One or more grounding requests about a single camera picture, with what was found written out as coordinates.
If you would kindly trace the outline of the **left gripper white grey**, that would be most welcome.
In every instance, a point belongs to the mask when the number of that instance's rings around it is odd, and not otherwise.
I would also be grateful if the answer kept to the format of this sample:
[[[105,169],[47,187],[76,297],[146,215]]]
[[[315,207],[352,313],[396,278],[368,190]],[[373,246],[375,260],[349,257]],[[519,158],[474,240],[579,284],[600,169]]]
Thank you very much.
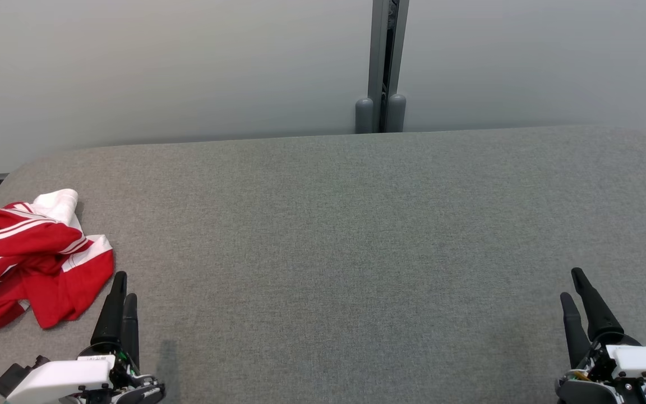
[[[7,370],[8,403],[159,403],[165,384],[140,373],[137,296],[127,274],[115,274],[90,347],[75,360],[38,356],[33,366]]]

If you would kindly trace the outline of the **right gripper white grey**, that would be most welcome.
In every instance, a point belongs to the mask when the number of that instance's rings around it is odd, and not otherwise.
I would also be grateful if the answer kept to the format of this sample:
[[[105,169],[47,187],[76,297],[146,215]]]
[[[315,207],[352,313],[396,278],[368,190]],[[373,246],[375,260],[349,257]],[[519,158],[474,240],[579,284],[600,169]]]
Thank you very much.
[[[594,342],[602,335],[624,330],[582,268],[571,270],[573,284],[587,315],[587,335]],[[620,343],[590,344],[572,296],[560,294],[567,355],[571,370],[556,382],[559,403],[646,403],[646,347]]]

